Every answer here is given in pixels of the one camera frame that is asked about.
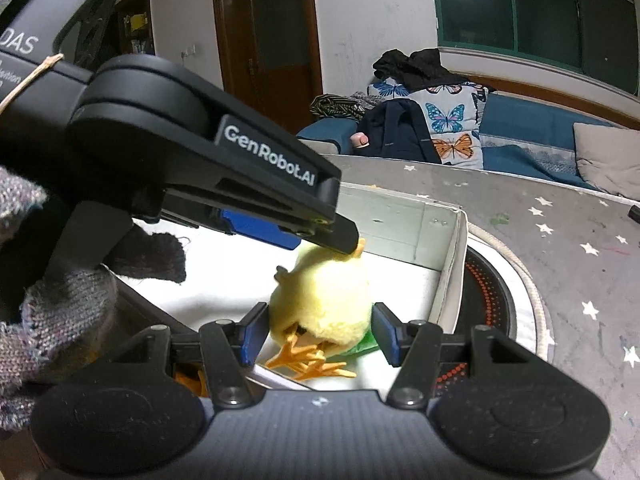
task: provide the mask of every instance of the red dotted pattern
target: red dotted pattern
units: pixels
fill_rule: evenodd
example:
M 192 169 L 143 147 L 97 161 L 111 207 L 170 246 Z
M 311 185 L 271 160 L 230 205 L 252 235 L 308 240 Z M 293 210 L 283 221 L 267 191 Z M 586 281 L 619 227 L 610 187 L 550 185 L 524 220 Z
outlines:
M 474 264 L 465 262 L 465 267 L 471 272 L 472 276 L 478 282 L 484 297 L 484 324 L 494 326 L 500 322 L 500 310 L 497 307 L 497 291 L 482 275 L 482 272 Z M 456 382 L 459 377 L 465 377 L 467 374 L 466 363 L 460 363 L 455 368 L 442 374 L 436 379 L 436 389 L 446 388 L 450 383 Z

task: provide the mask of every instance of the black round tray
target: black round tray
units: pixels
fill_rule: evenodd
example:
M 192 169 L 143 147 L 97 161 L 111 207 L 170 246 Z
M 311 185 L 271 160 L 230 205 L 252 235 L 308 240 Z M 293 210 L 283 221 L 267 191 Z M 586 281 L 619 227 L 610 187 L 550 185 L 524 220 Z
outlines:
M 489 325 L 509 337 L 516 331 L 515 306 L 502 276 L 487 259 L 471 247 L 466 249 L 460 314 L 456 334 L 469 333 L 475 325 Z M 466 364 L 443 363 L 436 394 L 467 377 Z

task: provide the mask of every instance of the sofa armrest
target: sofa armrest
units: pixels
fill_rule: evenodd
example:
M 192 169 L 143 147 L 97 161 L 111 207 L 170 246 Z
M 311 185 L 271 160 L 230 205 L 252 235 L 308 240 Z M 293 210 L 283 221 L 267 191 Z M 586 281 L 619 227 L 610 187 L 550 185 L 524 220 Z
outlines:
M 310 124 L 296 135 L 299 139 L 331 142 L 340 155 L 353 154 L 351 136 L 356 132 L 358 123 L 353 119 L 325 117 Z

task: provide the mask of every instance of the rubber band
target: rubber band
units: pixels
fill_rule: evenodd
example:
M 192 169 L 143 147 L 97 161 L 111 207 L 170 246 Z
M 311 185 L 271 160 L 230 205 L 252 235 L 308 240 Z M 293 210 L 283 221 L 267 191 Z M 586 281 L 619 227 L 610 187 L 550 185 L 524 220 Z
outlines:
M 36 69 L 31 72 L 26 78 L 20 81 L 20 84 L 11 90 L 7 96 L 0 102 L 0 115 L 6 110 L 6 108 L 13 102 L 13 100 L 22 93 L 31 83 L 33 83 L 42 74 L 50 70 L 57 62 L 64 59 L 64 54 L 56 54 L 55 56 L 47 57 L 42 63 L 40 63 Z

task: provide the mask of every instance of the doorway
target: doorway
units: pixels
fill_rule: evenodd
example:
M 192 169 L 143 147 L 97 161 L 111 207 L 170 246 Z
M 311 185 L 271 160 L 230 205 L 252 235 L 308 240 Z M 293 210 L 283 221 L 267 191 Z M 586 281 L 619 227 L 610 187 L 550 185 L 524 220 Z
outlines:
M 213 0 L 225 91 L 292 134 L 322 93 L 315 0 Z

